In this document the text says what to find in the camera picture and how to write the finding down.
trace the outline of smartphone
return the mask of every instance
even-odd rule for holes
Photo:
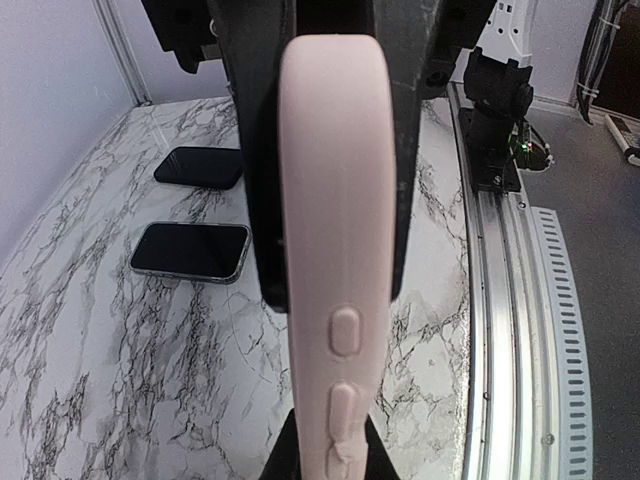
[[[138,273],[229,284],[240,276],[250,242],[244,225],[152,223],[130,263]]]
[[[229,190],[242,175],[242,152],[230,148],[178,147],[153,173],[161,183]]]

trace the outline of white marble tabletop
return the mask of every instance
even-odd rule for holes
[[[256,479],[292,407],[286,317],[238,282],[146,277],[145,226],[248,224],[228,192],[161,185],[180,145],[237,147],[229,99],[133,110],[82,160],[0,277],[0,477]],[[371,412],[401,478],[462,472],[468,271],[446,100],[424,106],[404,286]]]

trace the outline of pink object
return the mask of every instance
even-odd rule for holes
[[[396,171],[389,76],[364,35],[294,39],[281,69],[289,348],[303,480],[362,480],[387,351]]]

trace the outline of bolt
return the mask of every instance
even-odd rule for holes
[[[553,445],[555,441],[556,441],[556,437],[554,437],[553,434],[551,433],[548,433],[544,437],[542,437],[542,444],[546,445],[547,447],[550,447],[551,445]]]

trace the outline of wall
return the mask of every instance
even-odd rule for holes
[[[4,0],[0,32],[2,264],[133,103],[89,0]]]
[[[531,32],[533,77],[537,97],[571,103],[578,61],[596,0],[539,0]],[[455,81],[462,81],[466,57],[458,62]]]
[[[228,96],[222,61],[200,64],[198,73],[185,73],[173,52],[163,52],[142,0],[111,0],[154,103]]]

